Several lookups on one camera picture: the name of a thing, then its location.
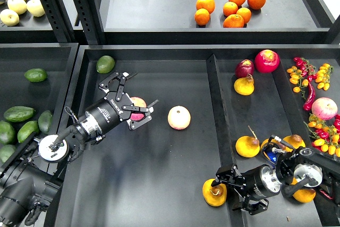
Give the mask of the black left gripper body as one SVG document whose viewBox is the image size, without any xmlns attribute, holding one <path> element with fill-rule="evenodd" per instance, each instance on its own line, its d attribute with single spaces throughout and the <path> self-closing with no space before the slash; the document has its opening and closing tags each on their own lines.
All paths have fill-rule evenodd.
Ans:
<svg viewBox="0 0 340 227">
<path fill-rule="evenodd" d="M 86 111 L 86 119 L 99 134 L 106 134 L 121 122 L 128 120 L 132 112 L 125 110 L 123 106 L 132 106 L 133 103 L 128 94 L 122 93 L 116 99 L 116 91 L 107 95 L 89 106 Z"/>
</svg>

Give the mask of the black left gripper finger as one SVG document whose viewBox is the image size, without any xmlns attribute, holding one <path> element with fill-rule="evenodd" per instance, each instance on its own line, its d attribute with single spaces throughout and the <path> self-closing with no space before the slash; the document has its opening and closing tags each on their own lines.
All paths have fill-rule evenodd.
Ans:
<svg viewBox="0 0 340 227">
<path fill-rule="evenodd" d="M 120 102 L 124 95 L 125 83 L 136 75 L 137 73 L 129 74 L 127 72 L 119 73 L 114 71 L 99 83 L 98 88 L 107 95 L 113 93 L 114 101 Z"/>
<path fill-rule="evenodd" d="M 155 100 L 150 105 L 147 105 L 147 107 L 137 107 L 137 106 L 134 106 L 133 103 L 131 103 L 130 105 L 123 105 L 122 107 L 123 112 L 128 113 L 129 119 L 124 119 L 124 120 L 126 120 L 126 122 L 128 123 L 129 129 L 136 130 L 137 128 L 151 121 L 152 119 L 151 113 L 154 111 L 153 106 L 157 104 L 158 102 L 159 100 Z M 131 118 L 132 113 L 144 114 L 144 118 L 140 121 L 131 121 L 130 118 Z"/>
</svg>

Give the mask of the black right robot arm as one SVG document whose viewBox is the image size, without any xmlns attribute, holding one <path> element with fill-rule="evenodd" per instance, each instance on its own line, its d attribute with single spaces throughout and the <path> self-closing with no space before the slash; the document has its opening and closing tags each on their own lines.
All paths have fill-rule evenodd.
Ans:
<svg viewBox="0 0 340 227">
<path fill-rule="evenodd" d="M 262 153 L 268 161 L 244 173 L 235 164 L 217 170 L 211 186 L 234 189 L 243 199 L 236 210 L 260 214 L 267 210 L 271 197 L 282 194 L 306 199 L 307 192 L 314 190 L 333 203 L 333 213 L 339 215 L 339 159 L 311 148 L 295 148 L 277 136 L 271 136 L 262 146 L 256 136 L 243 136 L 235 148 L 243 157 Z"/>
</svg>

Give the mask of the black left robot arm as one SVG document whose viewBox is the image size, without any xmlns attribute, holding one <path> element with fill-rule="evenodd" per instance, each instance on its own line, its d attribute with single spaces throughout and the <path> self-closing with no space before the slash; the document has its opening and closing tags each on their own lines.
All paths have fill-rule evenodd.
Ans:
<svg viewBox="0 0 340 227">
<path fill-rule="evenodd" d="M 28 138 L 1 166 L 1 226 L 30 226 L 45 212 L 62 187 L 60 173 L 88 146 L 99 144 L 106 134 L 126 122 L 135 130 L 152 119 L 154 104 L 136 106 L 125 82 L 134 75 L 114 71 L 99 83 L 104 97 L 81 117 L 65 107 L 73 124 L 59 134 Z"/>
</svg>

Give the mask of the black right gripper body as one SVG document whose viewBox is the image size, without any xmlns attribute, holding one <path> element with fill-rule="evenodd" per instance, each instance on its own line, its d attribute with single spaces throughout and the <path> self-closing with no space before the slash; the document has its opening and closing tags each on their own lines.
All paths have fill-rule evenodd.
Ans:
<svg viewBox="0 0 340 227">
<path fill-rule="evenodd" d="M 234 165 L 233 170 L 234 189 L 241 197 L 248 196 L 250 200 L 260 201 L 280 192 L 282 183 L 269 165 L 263 164 L 243 173 Z"/>
</svg>

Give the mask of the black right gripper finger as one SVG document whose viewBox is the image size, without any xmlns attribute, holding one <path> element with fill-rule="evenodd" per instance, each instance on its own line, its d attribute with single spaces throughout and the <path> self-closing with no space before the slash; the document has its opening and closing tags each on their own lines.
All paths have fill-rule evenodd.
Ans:
<svg viewBox="0 0 340 227">
<path fill-rule="evenodd" d="M 216 178 L 212 181 L 211 186 L 216 187 L 219 184 L 225 184 L 232 188 L 243 187 L 243 176 L 236 164 L 222 166 L 217 170 Z"/>
<path fill-rule="evenodd" d="M 243 197 L 243 201 L 240 201 L 232 207 L 232 211 L 241 210 L 247 211 L 250 215 L 256 215 L 265 212 L 268 209 L 268 206 L 268 199 L 261 199 L 252 204 L 250 195 L 246 195 Z"/>
</svg>

